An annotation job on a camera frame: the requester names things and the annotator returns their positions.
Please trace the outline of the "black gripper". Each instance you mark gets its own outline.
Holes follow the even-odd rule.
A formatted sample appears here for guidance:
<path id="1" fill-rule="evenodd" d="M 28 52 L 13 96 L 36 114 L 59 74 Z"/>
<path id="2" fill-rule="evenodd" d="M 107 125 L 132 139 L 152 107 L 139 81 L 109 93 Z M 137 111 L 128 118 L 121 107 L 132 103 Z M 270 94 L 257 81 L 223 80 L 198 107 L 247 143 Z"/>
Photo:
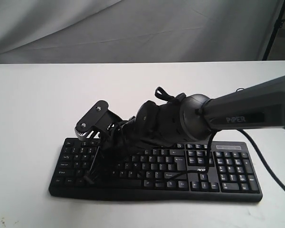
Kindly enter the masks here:
<path id="1" fill-rule="evenodd" d="M 129 156 L 144 154 L 145 149 L 133 136 L 132 130 L 133 119 L 115 119 L 104 132 L 100 132 L 100 146 L 96 149 L 90 169 L 84 175 L 88 184 L 96 185 L 103 181 L 105 169 L 99 165 L 101 159 L 104 163 L 117 163 Z"/>

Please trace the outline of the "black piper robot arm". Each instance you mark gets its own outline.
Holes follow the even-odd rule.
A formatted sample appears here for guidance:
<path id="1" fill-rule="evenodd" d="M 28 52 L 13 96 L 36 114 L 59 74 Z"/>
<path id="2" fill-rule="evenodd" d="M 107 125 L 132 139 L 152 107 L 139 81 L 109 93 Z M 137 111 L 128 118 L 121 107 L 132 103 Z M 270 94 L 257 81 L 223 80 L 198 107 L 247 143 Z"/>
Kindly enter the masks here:
<path id="1" fill-rule="evenodd" d="M 100 100 L 78 121 L 76 135 L 81 141 L 100 135 L 98 154 L 85 178 L 96 182 L 127 153 L 156 146 L 207 140 L 222 130 L 285 129 L 285 76 L 211 99 L 202 94 L 172 96 L 158 87 L 158 105 L 146 101 L 128 120 L 109 110 Z"/>

